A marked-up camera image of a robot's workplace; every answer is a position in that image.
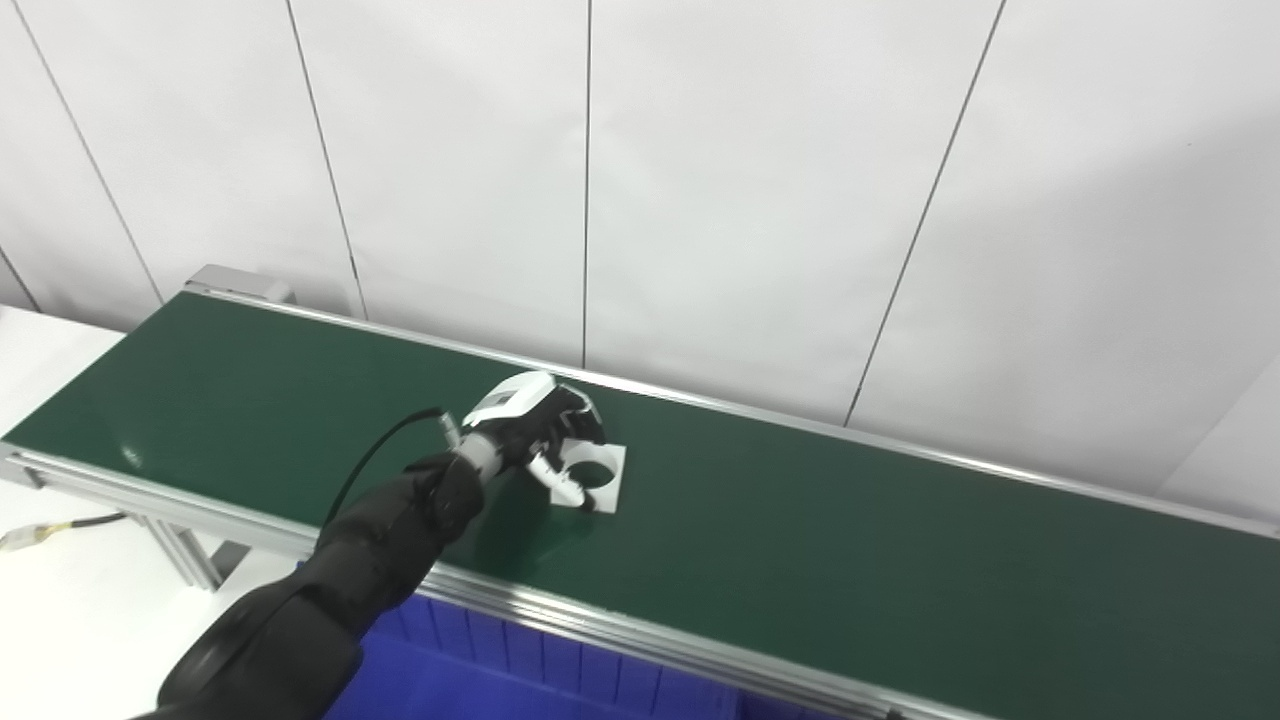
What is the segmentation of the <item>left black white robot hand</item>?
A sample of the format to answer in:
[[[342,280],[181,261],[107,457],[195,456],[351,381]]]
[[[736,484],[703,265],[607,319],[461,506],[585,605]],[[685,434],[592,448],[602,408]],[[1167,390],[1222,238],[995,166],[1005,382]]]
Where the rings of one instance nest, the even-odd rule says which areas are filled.
[[[522,468],[552,498],[591,511],[595,500],[571,477],[563,459],[567,441],[605,443],[594,402],[549,372],[525,372],[500,382],[463,418],[454,451],[477,473],[481,487]]]

